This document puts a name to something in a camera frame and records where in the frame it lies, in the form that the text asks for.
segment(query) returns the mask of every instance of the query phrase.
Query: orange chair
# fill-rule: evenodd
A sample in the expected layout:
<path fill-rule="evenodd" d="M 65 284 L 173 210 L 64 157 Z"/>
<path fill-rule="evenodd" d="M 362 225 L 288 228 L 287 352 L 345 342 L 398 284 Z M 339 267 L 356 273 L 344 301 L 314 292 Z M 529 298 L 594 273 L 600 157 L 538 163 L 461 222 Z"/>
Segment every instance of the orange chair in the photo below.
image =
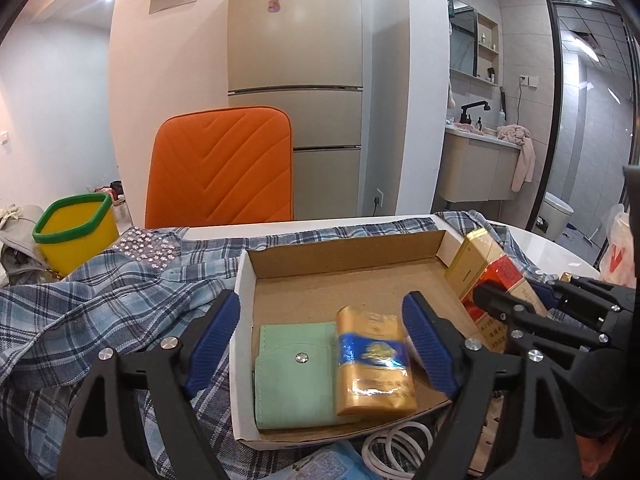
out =
<path fill-rule="evenodd" d="M 292 140 L 276 108 L 181 115 L 156 135 L 147 228 L 293 220 Z"/>

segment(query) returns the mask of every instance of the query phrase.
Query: green rim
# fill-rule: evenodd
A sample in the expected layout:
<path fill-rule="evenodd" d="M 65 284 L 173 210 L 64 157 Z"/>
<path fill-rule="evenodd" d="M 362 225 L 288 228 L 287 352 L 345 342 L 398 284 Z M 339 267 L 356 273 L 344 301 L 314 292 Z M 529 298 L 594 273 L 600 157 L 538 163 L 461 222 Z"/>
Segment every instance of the green rim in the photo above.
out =
<path fill-rule="evenodd" d="M 62 209 L 69 205 L 84 204 L 86 202 L 102 202 L 94 216 L 86 224 L 66 229 L 64 231 L 59 231 L 57 233 L 50 233 L 46 235 L 42 234 L 42 229 L 47 224 L 53 213 L 58 209 Z M 111 197 L 107 193 L 88 193 L 56 200 L 47 208 L 44 215 L 42 215 L 40 220 L 38 220 L 36 227 L 33 228 L 33 239 L 39 244 L 59 244 L 60 242 L 68 242 L 69 240 L 75 240 L 76 238 L 87 236 L 94 232 L 98 225 L 100 225 L 100 222 L 102 222 L 102 219 L 110 208 Z"/>

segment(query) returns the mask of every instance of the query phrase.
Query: coiled white cable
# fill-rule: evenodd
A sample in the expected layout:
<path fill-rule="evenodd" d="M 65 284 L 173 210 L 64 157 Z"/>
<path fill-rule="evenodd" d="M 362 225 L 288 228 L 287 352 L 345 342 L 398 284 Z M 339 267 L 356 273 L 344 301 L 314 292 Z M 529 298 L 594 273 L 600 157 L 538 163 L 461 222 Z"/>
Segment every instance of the coiled white cable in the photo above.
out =
<path fill-rule="evenodd" d="M 424 424 L 420 424 L 420 422 L 404 422 L 388 430 L 377 431 L 370 434 L 362 445 L 362 460 L 371 471 L 390 480 L 406 480 L 414 477 L 413 473 L 408 473 L 402 469 L 402 466 L 398 463 L 398 460 L 396 460 L 392 452 L 393 449 L 397 450 L 416 469 L 420 467 L 425 456 L 424 450 L 415 439 L 404 431 L 401 431 L 408 427 L 421 430 L 427 438 L 427 450 L 431 449 L 433 445 L 433 435 L 431 431 L 429 431 L 429 428 Z M 386 457 L 389 462 L 391 462 L 393 468 L 387 466 L 373 453 L 371 447 L 379 442 L 385 443 Z"/>

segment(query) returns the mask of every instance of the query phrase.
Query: metal screw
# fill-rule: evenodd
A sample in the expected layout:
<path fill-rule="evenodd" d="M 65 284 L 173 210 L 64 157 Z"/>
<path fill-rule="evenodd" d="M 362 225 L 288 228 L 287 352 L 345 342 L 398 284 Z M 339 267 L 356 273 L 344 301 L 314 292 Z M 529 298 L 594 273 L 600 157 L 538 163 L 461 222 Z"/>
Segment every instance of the metal screw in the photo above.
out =
<path fill-rule="evenodd" d="M 173 336 L 165 337 L 160 342 L 160 346 L 165 350 L 171 350 L 172 348 L 175 348 L 178 346 L 178 338 Z"/>
<path fill-rule="evenodd" d="M 98 354 L 100 361 L 107 361 L 113 357 L 113 348 L 103 348 Z"/>
<path fill-rule="evenodd" d="M 540 361 L 542 361 L 542 359 L 545 358 L 540 350 L 529 350 L 527 356 L 529 356 L 529 359 L 531 359 L 535 363 L 539 363 Z"/>
<path fill-rule="evenodd" d="M 478 341 L 478 339 L 473 339 L 473 338 L 469 338 L 469 339 L 465 339 L 465 347 L 468 348 L 469 350 L 473 350 L 474 352 L 477 352 L 479 349 L 482 348 L 482 343 Z"/>

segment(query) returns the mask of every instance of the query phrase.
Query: gold and blue pack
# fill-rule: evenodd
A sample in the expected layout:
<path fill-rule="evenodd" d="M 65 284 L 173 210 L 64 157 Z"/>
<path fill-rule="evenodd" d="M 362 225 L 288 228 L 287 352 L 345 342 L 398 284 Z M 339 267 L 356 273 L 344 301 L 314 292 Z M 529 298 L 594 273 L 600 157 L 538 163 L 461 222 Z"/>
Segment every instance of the gold and blue pack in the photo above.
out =
<path fill-rule="evenodd" d="M 415 413 L 414 380 L 398 316 L 345 306 L 336 316 L 336 415 Z"/>

